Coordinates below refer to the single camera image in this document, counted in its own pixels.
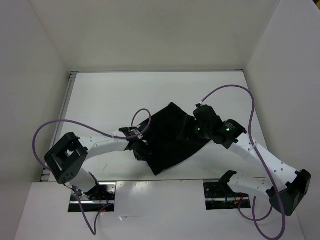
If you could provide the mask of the black skirt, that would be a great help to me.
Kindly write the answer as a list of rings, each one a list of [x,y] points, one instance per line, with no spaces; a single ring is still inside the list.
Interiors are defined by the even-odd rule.
[[[184,162],[210,142],[196,134],[196,127],[195,118],[173,102],[151,116],[143,136],[152,151],[145,162],[155,176]]]

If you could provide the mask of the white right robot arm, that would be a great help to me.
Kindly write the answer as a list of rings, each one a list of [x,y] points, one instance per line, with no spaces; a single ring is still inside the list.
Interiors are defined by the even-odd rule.
[[[229,170],[219,180],[220,193],[225,197],[246,193],[266,199],[279,213],[291,216],[308,192],[311,174],[278,159],[235,120],[222,121],[211,106],[199,103],[193,115],[199,124],[196,129],[201,137],[222,145],[266,177],[257,179]]]

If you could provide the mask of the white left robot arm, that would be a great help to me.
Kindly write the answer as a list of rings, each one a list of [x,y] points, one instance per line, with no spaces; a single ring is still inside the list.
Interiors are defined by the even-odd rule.
[[[152,154],[147,140],[137,127],[123,127],[103,136],[78,137],[66,133],[44,156],[58,184],[70,184],[88,200],[104,191],[95,176],[83,169],[85,161],[112,152],[133,151],[138,157]]]

